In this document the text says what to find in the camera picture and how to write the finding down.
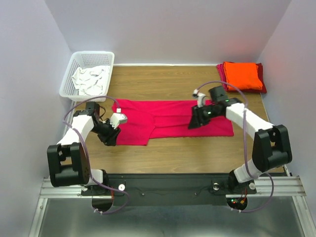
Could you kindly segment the pink red t-shirt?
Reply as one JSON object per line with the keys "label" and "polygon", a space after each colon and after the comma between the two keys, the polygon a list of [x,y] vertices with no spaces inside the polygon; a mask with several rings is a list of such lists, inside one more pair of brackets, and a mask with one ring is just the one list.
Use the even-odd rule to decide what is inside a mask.
{"label": "pink red t-shirt", "polygon": [[118,99],[127,123],[120,125],[117,145],[146,146],[151,139],[177,137],[232,137],[233,125],[216,117],[205,126],[188,129],[193,100],[135,101]]}

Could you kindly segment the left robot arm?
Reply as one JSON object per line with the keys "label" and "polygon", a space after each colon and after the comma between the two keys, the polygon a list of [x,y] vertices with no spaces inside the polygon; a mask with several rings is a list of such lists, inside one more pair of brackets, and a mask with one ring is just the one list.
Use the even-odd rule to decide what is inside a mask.
{"label": "left robot arm", "polygon": [[73,114],[72,123],[65,123],[68,130],[56,144],[47,148],[50,181],[53,187],[80,185],[93,187],[100,195],[110,188],[108,174],[103,169],[92,169],[88,158],[85,140],[89,133],[97,134],[106,146],[115,146],[127,116],[118,108],[110,118],[100,116],[100,105],[87,102],[85,109]]}

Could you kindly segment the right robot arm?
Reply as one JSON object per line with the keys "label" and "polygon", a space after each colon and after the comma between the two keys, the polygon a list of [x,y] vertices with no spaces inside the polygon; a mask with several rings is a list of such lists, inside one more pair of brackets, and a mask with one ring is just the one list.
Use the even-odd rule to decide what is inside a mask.
{"label": "right robot arm", "polygon": [[200,128],[213,118],[225,117],[243,129],[244,137],[253,140],[252,157],[229,173],[227,187],[238,193],[245,183],[257,179],[261,174],[292,161],[288,130],[284,125],[273,125],[250,111],[244,102],[229,98],[222,86],[209,90],[211,104],[205,102],[206,95],[199,89],[193,91],[197,104],[192,107],[189,129]]}

